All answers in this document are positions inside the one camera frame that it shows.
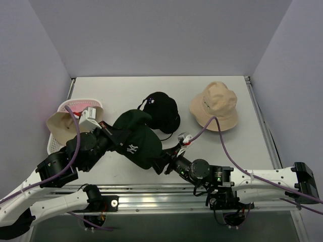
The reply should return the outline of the dark green cap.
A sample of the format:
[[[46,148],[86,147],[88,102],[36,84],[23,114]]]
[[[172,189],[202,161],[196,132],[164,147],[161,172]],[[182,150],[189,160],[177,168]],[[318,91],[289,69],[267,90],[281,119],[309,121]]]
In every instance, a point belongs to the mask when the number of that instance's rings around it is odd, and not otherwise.
[[[129,130],[127,140],[116,151],[142,169],[152,167],[151,160],[162,154],[162,143],[147,125],[152,117],[138,109],[129,110],[118,117],[113,127]]]

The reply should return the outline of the black baseball cap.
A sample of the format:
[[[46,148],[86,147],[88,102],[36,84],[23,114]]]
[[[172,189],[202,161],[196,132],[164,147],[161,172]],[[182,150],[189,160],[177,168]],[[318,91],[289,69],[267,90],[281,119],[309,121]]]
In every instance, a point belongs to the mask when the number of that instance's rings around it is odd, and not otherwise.
[[[164,92],[149,94],[137,109],[151,116],[151,121],[147,125],[153,130],[172,134],[180,126],[181,120],[177,104],[173,98]]]

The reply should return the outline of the beige bucket hat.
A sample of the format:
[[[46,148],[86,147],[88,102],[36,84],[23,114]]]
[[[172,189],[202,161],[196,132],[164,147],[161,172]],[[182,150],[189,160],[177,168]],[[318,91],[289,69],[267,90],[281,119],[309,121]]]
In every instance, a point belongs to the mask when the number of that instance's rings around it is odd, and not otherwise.
[[[236,110],[238,98],[223,82],[211,82],[190,102],[189,110],[202,127],[215,116],[221,131],[227,131],[238,124]]]

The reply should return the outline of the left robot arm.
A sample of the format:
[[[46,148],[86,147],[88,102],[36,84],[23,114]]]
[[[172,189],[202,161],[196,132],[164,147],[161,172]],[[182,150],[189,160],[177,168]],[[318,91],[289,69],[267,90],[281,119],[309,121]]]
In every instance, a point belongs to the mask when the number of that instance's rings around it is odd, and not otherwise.
[[[50,154],[19,187],[1,199],[1,239],[17,238],[38,223],[64,213],[116,212],[119,197],[102,195],[96,185],[85,185],[53,199],[44,197],[77,180],[78,171],[89,172],[107,151],[121,148],[130,133],[100,122],[93,131],[78,133],[65,147]]]

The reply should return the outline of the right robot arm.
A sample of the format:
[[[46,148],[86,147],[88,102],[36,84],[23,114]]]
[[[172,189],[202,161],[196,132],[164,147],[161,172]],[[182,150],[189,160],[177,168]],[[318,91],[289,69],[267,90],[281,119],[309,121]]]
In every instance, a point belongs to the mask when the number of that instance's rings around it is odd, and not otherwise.
[[[210,165],[206,160],[189,161],[179,149],[167,149],[150,159],[157,174],[176,172],[182,179],[216,192],[230,208],[261,200],[293,199],[298,204],[318,204],[320,200],[312,171],[303,163],[274,170],[243,170],[238,167]]]

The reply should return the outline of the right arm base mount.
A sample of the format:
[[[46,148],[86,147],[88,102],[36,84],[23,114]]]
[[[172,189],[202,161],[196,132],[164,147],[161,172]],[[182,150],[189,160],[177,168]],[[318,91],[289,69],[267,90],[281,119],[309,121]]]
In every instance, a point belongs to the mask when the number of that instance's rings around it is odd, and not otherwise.
[[[212,192],[207,195],[205,204],[213,212],[214,219],[221,226],[238,230],[246,221],[254,203],[243,204],[236,192]]]

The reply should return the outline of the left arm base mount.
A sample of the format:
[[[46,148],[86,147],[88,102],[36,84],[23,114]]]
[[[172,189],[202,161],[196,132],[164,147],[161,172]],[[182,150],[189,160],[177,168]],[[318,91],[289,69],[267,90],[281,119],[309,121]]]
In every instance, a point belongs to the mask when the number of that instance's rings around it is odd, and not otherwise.
[[[96,185],[84,184],[77,191],[81,190],[87,195],[88,205],[80,213],[99,212],[99,215],[84,215],[83,219],[99,227],[103,227],[106,215],[105,212],[117,212],[117,205],[113,207],[112,201],[117,201],[118,196],[104,196]]]

